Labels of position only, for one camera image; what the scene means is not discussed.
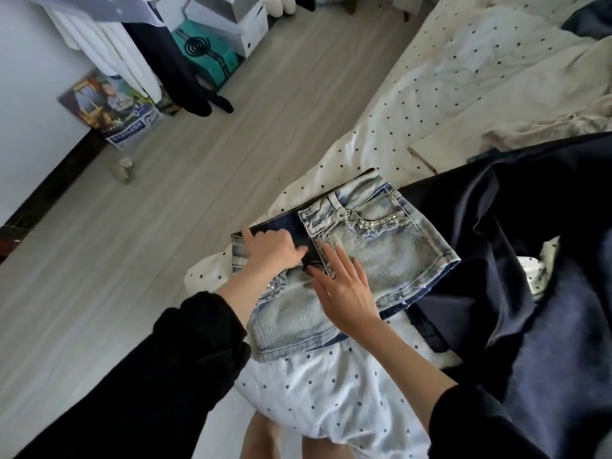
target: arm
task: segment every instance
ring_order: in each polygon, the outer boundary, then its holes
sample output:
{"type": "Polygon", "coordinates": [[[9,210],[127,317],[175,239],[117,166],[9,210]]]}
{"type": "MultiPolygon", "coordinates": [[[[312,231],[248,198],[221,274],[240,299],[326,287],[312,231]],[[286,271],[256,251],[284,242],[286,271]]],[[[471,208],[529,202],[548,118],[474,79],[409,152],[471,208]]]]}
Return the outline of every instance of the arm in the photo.
{"type": "Polygon", "coordinates": [[[270,280],[305,253],[287,231],[253,237],[217,294],[168,308],[153,332],[17,456],[190,458],[206,421],[247,363],[244,326],[270,280]]]}
{"type": "Polygon", "coordinates": [[[378,315],[359,262],[340,246],[323,246],[332,279],[313,267],[315,290],[329,319],[381,363],[430,435],[431,458],[546,456],[517,431],[488,393],[457,385],[409,347],[378,315]]]}

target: teal box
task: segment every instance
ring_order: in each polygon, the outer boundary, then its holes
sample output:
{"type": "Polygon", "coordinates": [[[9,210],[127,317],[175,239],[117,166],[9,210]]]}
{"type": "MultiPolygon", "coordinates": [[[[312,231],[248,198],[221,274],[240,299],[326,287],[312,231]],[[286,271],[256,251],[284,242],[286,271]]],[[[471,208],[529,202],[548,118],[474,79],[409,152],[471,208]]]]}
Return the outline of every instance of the teal box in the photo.
{"type": "Polygon", "coordinates": [[[181,53],[195,65],[197,74],[217,88],[238,68],[234,50],[197,22],[183,22],[172,36],[181,53]]]}

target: black spiral logo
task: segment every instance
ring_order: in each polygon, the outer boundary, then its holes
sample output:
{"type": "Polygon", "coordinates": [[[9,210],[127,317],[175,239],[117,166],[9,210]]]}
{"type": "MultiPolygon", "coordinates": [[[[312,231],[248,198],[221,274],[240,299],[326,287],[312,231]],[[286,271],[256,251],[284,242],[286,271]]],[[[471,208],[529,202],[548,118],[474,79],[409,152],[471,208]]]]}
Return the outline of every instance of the black spiral logo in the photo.
{"type": "Polygon", "coordinates": [[[189,56],[204,56],[210,51],[210,40],[202,37],[189,37],[185,42],[184,49],[189,56]]]}

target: denim shorts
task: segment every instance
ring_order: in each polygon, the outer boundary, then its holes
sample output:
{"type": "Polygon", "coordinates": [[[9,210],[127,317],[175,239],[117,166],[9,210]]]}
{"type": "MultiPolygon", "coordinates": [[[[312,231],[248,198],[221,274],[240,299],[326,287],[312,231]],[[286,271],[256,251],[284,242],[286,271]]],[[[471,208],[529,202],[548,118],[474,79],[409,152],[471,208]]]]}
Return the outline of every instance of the denim shorts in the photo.
{"type": "MultiPolygon", "coordinates": [[[[305,271],[313,265],[332,275],[324,243],[359,260],[383,318],[427,293],[459,261],[434,226],[373,169],[251,231],[282,228],[309,252],[301,265],[272,280],[249,320],[251,354],[260,362],[346,338],[325,316],[305,271]]],[[[240,234],[232,235],[232,255],[238,272],[247,262],[240,234]]]]}

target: hand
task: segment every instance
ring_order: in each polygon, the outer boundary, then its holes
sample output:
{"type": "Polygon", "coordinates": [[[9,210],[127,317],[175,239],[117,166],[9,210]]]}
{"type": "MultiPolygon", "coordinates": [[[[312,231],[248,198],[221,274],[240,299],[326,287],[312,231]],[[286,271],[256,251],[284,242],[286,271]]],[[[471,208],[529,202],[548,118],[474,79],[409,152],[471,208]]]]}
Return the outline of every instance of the hand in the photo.
{"type": "Polygon", "coordinates": [[[332,266],[336,278],[332,279],[320,270],[309,266],[315,279],[314,288],[325,315],[348,336],[359,340],[372,323],[381,321],[378,308],[368,287],[368,278],[356,259],[351,262],[341,246],[335,250],[323,245],[325,257],[332,266]]]}
{"type": "Polygon", "coordinates": [[[248,264],[269,272],[270,278],[295,267],[308,252],[308,246],[296,248],[285,229],[257,232],[253,236],[247,227],[242,230],[242,238],[249,255],[248,264]]]}

